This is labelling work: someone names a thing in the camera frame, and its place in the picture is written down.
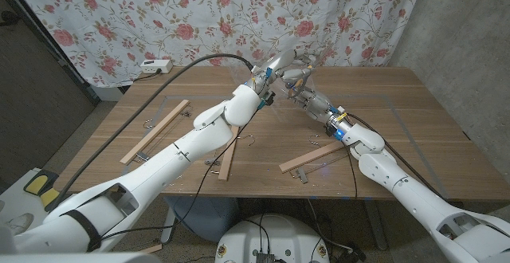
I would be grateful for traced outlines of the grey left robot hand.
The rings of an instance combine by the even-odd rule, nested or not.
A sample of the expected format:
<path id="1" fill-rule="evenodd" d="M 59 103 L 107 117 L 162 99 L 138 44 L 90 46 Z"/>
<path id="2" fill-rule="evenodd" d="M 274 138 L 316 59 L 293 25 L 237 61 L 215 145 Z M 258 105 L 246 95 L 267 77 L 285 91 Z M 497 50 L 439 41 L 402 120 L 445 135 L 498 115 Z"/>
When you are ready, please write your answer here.
<path id="1" fill-rule="evenodd" d="M 318 50 L 309 52 L 307 49 L 290 49 L 278 53 L 261 67 L 254 67 L 253 79 L 248 80 L 247 85 L 258 95 L 267 92 L 277 78 L 292 85 L 302 80 L 302 85 L 305 85 L 323 57 L 324 52 Z"/>

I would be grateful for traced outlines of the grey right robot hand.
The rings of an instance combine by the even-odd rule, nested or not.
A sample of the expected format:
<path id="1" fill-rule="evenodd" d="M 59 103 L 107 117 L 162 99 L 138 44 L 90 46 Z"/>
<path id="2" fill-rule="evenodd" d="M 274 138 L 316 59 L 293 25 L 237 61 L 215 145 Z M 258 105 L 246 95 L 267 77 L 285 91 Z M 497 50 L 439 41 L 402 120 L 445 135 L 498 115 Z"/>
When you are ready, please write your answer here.
<path id="1" fill-rule="evenodd" d="M 339 116 L 340 111 L 335 108 L 330 100 L 321 92 L 317 92 L 307 86 L 291 88 L 288 98 L 299 108 L 302 108 L 314 120 L 323 124 L 332 116 Z"/>

